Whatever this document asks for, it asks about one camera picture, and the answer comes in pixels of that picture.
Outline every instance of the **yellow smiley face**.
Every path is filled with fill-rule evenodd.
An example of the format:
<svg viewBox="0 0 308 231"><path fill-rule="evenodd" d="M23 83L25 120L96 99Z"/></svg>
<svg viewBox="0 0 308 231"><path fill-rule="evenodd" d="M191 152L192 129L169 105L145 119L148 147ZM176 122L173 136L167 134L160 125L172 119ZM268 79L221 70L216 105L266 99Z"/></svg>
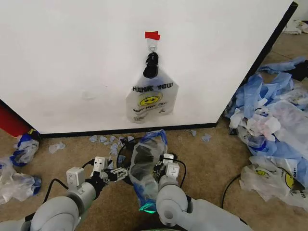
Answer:
<svg viewBox="0 0 308 231"><path fill-rule="evenodd" d="M284 179L285 179L286 185L287 185L289 188L292 188L292 186L294 185L294 179L293 179L293 177L291 177L291 176L289 175L289 173L286 172L286 173L285 173Z"/></svg>
<svg viewBox="0 0 308 231"><path fill-rule="evenodd" d="M159 101L159 97L158 96L151 96L148 98L145 98L143 100L140 101L140 105L141 106L147 106L153 103L156 103L157 101Z"/></svg>

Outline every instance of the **smiley face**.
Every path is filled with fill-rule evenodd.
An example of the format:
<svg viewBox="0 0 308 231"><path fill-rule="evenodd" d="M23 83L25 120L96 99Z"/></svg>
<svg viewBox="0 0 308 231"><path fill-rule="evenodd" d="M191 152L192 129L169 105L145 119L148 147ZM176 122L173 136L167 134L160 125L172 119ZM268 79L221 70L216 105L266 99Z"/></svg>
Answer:
<svg viewBox="0 0 308 231"><path fill-rule="evenodd" d="M156 91L146 92L139 95L138 97L138 106L149 106L154 105L157 102L161 101L163 94Z"/></svg>
<svg viewBox="0 0 308 231"><path fill-rule="evenodd" d="M145 98L143 100L140 101L140 105L141 106L147 106L153 103L156 103L157 101L159 101L159 97L158 96L151 96L148 98Z"/></svg>

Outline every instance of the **white panel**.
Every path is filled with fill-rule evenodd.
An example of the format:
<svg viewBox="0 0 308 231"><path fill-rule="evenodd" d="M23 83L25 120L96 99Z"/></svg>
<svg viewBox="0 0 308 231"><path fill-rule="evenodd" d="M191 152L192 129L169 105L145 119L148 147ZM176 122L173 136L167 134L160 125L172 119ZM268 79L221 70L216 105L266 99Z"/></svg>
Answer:
<svg viewBox="0 0 308 231"><path fill-rule="evenodd" d="M215 123L291 0L1 0L0 97L41 133ZM179 84L172 115L133 124L145 31Z"/></svg>

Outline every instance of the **beige carpet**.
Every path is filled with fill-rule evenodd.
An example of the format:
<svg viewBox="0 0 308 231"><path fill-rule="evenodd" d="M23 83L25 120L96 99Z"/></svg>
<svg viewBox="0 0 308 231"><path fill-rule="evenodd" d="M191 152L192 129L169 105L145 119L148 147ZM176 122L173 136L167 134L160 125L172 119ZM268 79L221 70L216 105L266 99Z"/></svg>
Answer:
<svg viewBox="0 0 308 231"><path fill-rule="evenodd" d="M308 35L282 35L265 63L284 61L287 57L294 58L299 55L308 57ZM205 132L212 136L208 143L201 140ZM132 135L138 137L143 133ZM196 199L206 199L219 205L226 184L249 163L250 152L236 136L228 135L228 122L225 119L220 119L216 128L197 129L196 137L187 131L178 130L167 131L167 138L169 152L176 153L187 165L183 189ZM14 141L15 138L0 131L0 157L13 152ZM65 143L66 148L50 154L49 145L59 141ZM43 140L33 161L17 169L19 172L40 176L41 191L24 202L12 199L7 204L0 205L0 221L20 219L36 211L53 178L65 182L65 172L69 168L80 167L95 156L108 156L109 149L110 146L104 146L102 143L91 143L89 137ZM90 173L90 169L91 167L86 168L87 174ZM55 183L50 198L64 194L65 190ZM306 230L308 227L306 211L288 206L278 199L264 202L256 192L242 191L238 180L227 192L225 209L240 216L256 231ZM124 182L110 183L94 201L87 218L78 230L130 231L136 230L141 224L153 223L153 220L157 220L155 215L138 211L137 198L131 186Z"/></svg>

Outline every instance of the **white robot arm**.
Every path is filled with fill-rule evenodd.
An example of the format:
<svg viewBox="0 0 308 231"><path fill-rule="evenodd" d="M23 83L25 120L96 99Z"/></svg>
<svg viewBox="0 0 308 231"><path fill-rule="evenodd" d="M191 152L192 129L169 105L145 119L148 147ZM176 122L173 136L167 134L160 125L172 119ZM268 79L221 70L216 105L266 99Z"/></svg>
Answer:
<svg viewBox="0 0 308 231"><path fill-rule="evenodd" d="M206 200L186 196L176 181L180 167L173 158L171 154L164 154L166 175L158 184L156 209L163 224L179 225L188 231L252 231L242 219L226 210Z"/></svg>
<svg viewBox="0 0 308 231"><path fill-rule="evenodd" d="M91 206L111 181L124 179L128 172L124 168L107 169L108 158L96 157L91 178L85 179L84 169L73 167L66 172L68 190L66 196L54 197L43 203L35 214L19 221L0 223L4 231L73 231L85 218Z"/></svg>
<svg viewBox="0 0 308 231"><path fill-rule="evenodd" d="M180 171L174 156L164 154L166 174L159 181L156 208L160 220L167 226L176 224L188 231L251 231L252 229L237 216L209 203L194 200L178 186ZM73 167L66 172L68 191L43 203L34 215L20 221L0 223L5 231L73 231L85 218L103 187L110 181L124 179L128 172L124 168L108 170L108 159L96 157L91 178L85 179L83 168Z"/></svg>

